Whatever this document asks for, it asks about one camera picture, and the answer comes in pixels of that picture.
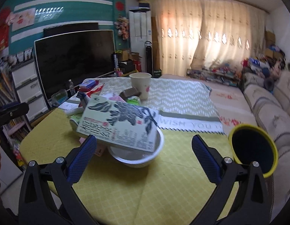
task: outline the white bowl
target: white bowl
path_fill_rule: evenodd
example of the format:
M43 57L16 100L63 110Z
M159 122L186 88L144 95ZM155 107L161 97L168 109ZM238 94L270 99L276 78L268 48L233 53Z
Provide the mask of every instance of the white bowl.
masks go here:
M118 161L126 166L133 168L141 168L148 166L154 158L158 156L164 146L164 135L159 128L157 128L156 144L153 153L136 153L115 147L108 147L109 153Z

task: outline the tower fan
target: tower fan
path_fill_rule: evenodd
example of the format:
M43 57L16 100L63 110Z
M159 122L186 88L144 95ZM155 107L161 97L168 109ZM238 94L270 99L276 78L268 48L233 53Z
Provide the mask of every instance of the tower fan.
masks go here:
M153 76L152 43L150 41L145 42L145 63L146 72Z

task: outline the bookshelf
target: bookshelf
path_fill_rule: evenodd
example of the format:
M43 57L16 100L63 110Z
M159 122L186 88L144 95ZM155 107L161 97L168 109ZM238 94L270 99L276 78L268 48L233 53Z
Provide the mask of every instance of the bookshelf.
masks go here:
M11 78L11 65L9 64L8 57L3 57L0 59L0 107L18 101L14 89ZM19 153L20 144L30 131L31 127L25 116L12 119L8 124L3 126L2 132L9 143L12 153L18 160L19 166L23 164Z

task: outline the beige curtain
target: beige curtain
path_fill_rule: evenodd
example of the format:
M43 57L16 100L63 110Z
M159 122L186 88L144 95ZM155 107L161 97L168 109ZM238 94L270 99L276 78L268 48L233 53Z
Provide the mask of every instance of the beige curtain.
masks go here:
M150 0L156 18L160 67L186 75L187 68L230 64L261 52L266 13L234 0Z
M201 0L150 0L156 18L163 74L184 76L190 67L201 28Z
M202 38L191 68L211 68L240 62L261 53L266 13L234 0L203 0Z

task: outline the metal screw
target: metal screw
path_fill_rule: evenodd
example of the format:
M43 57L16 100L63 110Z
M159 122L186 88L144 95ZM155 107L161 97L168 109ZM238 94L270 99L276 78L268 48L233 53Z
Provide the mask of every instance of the metal screw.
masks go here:
M58 157L55 161L56 161L56 163L61 164L64 161L64 158L63 157Z
M28 165L33 167L35 165L35 161L30 161Z
M254 167L260 166L260 164L258 162L256 162L256 161L254 161L252 164L253 164Z
M233 162L233 160L232 160L231 158L229 158L229 157L225 157L225 158L224 158L224 161L225 161L225 163L227 163L227 164L230 164L230 163Z

